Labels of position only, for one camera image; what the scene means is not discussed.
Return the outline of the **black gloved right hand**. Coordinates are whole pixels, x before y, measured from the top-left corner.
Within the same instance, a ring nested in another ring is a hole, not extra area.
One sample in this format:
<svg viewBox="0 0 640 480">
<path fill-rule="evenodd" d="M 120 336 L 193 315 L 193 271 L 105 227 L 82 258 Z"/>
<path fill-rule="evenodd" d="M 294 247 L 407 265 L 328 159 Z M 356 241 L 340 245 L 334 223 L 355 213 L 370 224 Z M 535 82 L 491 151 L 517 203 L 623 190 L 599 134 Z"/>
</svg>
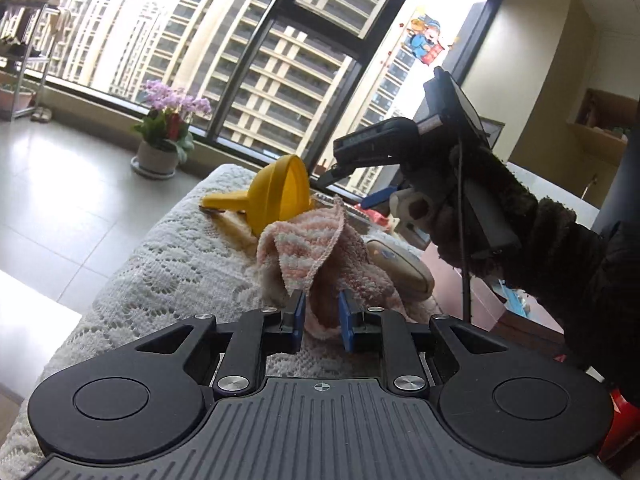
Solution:
<svg viewBox="0 0 640 480">
<path fill-rule="evenodd" d="M 429 150 L 402 168 L 393 212 L 427 233 L 440 258 L 494 276 L 541 304 L 606 282 L 608 244 L 574 211 L 537 198 L 487 148 Z"/>
</svg>

